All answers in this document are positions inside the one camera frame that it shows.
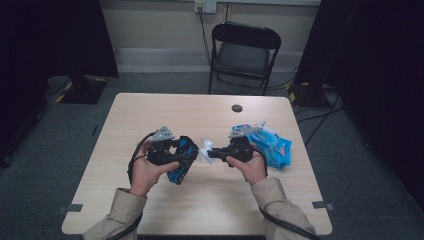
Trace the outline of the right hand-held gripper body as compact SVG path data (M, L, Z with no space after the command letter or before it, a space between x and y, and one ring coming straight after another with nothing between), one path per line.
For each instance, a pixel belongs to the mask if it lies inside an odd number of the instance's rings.
M244 163L253 158L253 153L257 152L264 156L258 147L253 147L248 138L249 134L259 132L261 127L251 127L250 125L234 126L229 134L231 156Z

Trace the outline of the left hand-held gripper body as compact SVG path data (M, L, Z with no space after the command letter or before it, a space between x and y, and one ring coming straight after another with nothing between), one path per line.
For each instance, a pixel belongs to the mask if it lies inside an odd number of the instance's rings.
M170 152L170 148L175 144L175 135L167 126L162 126L150 139L147 151L148 161L158 166L178 162L178 158Z

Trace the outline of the blue toy car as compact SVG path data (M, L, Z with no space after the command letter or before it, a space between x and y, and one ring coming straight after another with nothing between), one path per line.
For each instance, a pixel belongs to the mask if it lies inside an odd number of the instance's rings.
M196 160L199 154L199 148L194 143L194 141L188 136L181 136L180 138L185 138L187 140L187 143L183 148L176 148L173 155L190 156L192 158L192 164L193 164L193 162ZM167 173L168 180L171 183L180 185L183 182L192 164L187 167L181 167L179 164L179 166L176 169L169 171Z

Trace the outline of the white wet wipe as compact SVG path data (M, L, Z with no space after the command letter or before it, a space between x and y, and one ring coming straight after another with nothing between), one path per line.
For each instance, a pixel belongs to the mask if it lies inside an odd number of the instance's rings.
M208 155L208 151L212 149L213 142L201 139L202 147L199 149L199 159L202 163L213 164L215 160Z

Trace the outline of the blue wet wipes pack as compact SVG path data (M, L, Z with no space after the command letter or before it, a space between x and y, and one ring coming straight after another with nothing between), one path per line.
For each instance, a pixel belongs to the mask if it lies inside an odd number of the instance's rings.
M276 169L283 169L291 164L290 140L280 137L277 132L262 121L253 126L250 124L235 125L229 134L230 139L246 137L254 143L266 157L267 164Z

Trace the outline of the person's right hand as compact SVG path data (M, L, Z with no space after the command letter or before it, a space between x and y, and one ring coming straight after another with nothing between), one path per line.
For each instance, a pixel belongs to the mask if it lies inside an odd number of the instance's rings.
M265 170L265 160L262 155L257 152L257 146L252 143L254 149L252 159L248 162L242 162L232 156L226 158L227 162L237 168L243 175L244 179L251 185L267 178Z

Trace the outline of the person's left hand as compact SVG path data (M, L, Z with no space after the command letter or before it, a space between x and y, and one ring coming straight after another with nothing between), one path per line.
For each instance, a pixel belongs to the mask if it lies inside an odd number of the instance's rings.
M132 180L129 193L139 197L146 197L162 174L173 171L179 167L178 162L171 162L160 166L149 162L145 157L147 150L147 147L142 147L138 151L132 169Z

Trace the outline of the black stand base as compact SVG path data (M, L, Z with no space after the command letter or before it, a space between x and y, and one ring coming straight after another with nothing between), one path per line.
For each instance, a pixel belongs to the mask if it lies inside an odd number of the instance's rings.
M289 100L295 107L329 108L330 102L322 88L310 86L308 83L290 84L287 87Z
M86 77L81 74L71 74L71 83L65 87L57 98L62 104L96 104L108 81L104 78Z

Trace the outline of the black folding chair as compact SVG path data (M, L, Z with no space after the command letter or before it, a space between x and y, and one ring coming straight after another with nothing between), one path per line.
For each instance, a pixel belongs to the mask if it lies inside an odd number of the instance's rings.
M208 93L220 74L260 81L265 94L282 40L267 27L224 22L213 27Z

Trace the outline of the grey tape strip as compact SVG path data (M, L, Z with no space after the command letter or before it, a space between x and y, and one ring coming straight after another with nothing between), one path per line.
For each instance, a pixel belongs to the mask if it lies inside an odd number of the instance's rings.
M82 204L68 204L66 206L60 206L57 209L57 213L66 215L68 212L80 212L82 207Z
M335 209L335 206L332 202L326 203L325 201L315 201L312 203L314 209L325 208L328 211Z

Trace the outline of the black curtain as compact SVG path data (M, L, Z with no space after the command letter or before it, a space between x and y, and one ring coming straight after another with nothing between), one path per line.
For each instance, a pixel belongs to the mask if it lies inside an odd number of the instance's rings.
M0 0L0 168L71 74L119 76L100 0Z
M340 88L424 210L424 0L321 0L295 81Z

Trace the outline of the white wall socket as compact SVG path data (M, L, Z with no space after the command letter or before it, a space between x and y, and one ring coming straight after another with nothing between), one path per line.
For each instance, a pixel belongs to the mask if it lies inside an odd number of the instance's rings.
M211 0L196 0L194 2L194 11L196 13L215 14L217 11L217 2Z

